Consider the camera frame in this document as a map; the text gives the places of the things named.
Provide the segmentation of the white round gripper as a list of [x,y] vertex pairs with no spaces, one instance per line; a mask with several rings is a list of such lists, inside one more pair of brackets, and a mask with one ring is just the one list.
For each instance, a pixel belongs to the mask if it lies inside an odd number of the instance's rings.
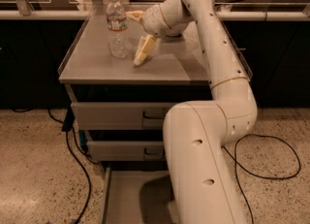
[[139,66],[155,48],[157,38],[180,36],[193,21],[182,0],[166,0],[161,4],[153,5],[145,12],[129,11],[126,13],[126,17],[129,20],[142,23],[147,33],[145,37],[139,39],[134,59],[135,66]]

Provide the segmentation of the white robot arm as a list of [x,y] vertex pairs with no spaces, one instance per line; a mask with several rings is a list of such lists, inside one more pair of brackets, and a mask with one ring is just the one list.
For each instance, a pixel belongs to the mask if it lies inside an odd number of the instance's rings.
[[193,21],[199,35],[212,99],[173,106],[163,126],[179,223],[247,224],[221,147],[251,131],[257,104],[214,0],[166,0],[128,17],[147,33],[139,40],[137,66],[177,25]]

